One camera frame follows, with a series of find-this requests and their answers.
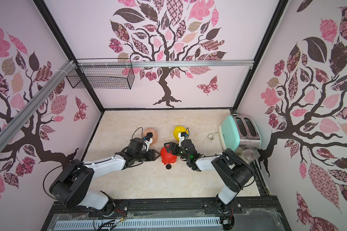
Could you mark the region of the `yellow piggy bank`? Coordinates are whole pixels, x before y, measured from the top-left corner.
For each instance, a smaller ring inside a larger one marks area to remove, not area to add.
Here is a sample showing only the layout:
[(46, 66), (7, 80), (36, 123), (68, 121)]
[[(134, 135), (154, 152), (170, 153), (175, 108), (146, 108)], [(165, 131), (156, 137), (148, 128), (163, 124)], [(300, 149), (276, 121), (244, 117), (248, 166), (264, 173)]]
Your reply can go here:
[(184, 128), (183, 126), (176, 126), (173, 130), (173, 136), (174, 138), (179, 141), (180, 135), (181, 133), (185, 132), (186, 134), (188, 134), (188, 130), (186, 128)]

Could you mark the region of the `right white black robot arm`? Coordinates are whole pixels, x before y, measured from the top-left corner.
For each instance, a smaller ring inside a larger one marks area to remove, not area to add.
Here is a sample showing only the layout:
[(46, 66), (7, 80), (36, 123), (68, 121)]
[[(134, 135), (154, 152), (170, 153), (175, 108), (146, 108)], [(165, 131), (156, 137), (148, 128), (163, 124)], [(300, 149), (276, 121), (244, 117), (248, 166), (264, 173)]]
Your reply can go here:
[(205, 156), (197, 152), (190, 139), (186, 139), (180, 144), (167, 142), (163, 150), (186, 161), (187, 166), (193, 171), (217, 172), (225, 185), (216, 195), (215, 205), (223, 213), (231, 209), (235, 197), (250, 186), (249, 180), (254, 177), (251, 166), (231, 149), (226, 149), (220, 154)]

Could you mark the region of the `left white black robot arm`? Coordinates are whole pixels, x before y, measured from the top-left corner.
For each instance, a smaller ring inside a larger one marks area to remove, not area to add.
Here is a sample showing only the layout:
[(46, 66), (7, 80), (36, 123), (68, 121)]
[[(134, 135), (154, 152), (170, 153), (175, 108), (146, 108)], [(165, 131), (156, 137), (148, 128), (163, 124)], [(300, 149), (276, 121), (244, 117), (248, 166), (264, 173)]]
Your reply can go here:
[(50, 185), (47, 193), (67, 209), (82, 206), (93, 208), (105, 217), (110, 216), (116, 210), (114, 199), (105, 192), (90, 190), (91, 182), (111, 172), (156, 161), (161, 154), (149, 146), (150, 141), (133, 138), (127, 147), (111, 157), (89, 162), (72, 160), (62, 166), (63, 171)]

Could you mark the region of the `red piggy bank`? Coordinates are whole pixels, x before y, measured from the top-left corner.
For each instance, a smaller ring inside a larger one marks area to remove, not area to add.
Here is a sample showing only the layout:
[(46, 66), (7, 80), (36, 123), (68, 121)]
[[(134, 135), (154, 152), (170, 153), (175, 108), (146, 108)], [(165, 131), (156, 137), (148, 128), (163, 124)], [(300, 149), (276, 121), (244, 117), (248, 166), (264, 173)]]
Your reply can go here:
[(168, 153), (165, 147), (163, 147), (161, 149), (160, 154), (161, 154), (161, 158), (162, 158), (162, 163), (164, 165), (174, 164), (177, 160), (177, 156), (175, 156), (171, 153)]

